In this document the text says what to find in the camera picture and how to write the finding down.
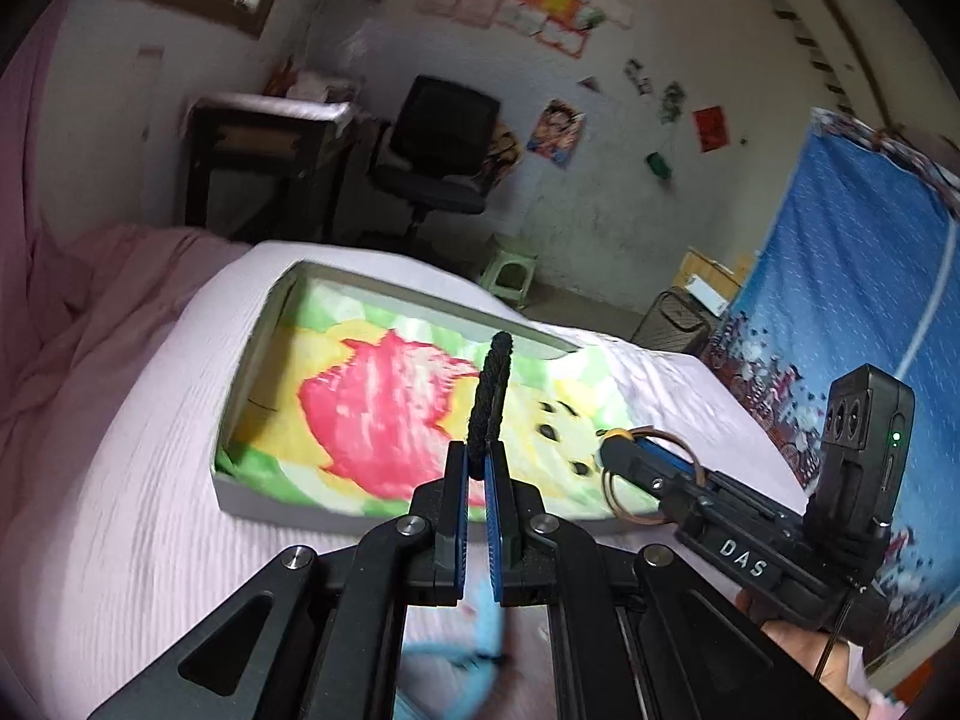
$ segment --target green stool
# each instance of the green stool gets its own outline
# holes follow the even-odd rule
[[[478,282],[491,295],[522,308],[534,280],[536,252],[517,238],[494,235],[488,244],[487,267]]]

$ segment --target black chair backrest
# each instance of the black chair backrest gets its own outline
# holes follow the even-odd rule
[[[476,175],[499,112],[500,102],[477,90],[417,76],[394,125],[390,149],[422,175]]]

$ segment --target black cable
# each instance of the black cable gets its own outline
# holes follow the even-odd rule
[[[830,658],[830,652],[832,652],[834,645],[837,644],[837,637],[840,635],[840,629],[843,628],[843,624],[847,621],[847,615],[850,614],[850,609],[853,606],[853,590],[847,590],[847,595],[844,598],[844,603],[840,607],[840,613],[837,614],[836,622],[833,623],[833,633],[830,634],[829,639],[827,640],[827,645],[824,646],[823,654],[820,656],[820,660],[817,662],[817,668],[813,672],[813,679],[820,681],[820,678],[824,674],[824,669],[827,668],[827,661]]]

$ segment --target desk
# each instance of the desk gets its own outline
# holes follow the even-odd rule
[[[261,95],[201,98],[190,114],[190,167],[185,221],[208,222],[210,173],[240,170],[277,177],[277,191],[252,218],[227,234],[256,244],[267,239],[329,242],[337,203],[356,142],[349,103],[306,103]],[[323,179],[332,167],[329,192]]]

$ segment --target blue gripper pad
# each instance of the blue gripper pad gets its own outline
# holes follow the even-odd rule
[[[484,499],[487,503],[487,548],[490,552],[490,584],[493,600],[503,600],[503,579],[500,576],[500,512],[496,506],[496,483],[493,480],[493,460],[487,455],[484,466]]]
[[[457,587],[457,597],[464,600],[464,583],[467,581],[467,485],[469,485],[470,475],[467,473],[469,467],[469,458],[467,457],[467,447],[464,446],[464,461],[460,467],[460,521],[457,523],[457,550],[460,552],[460,560],[457,563],[456,571],[453,575],[453,581]]]

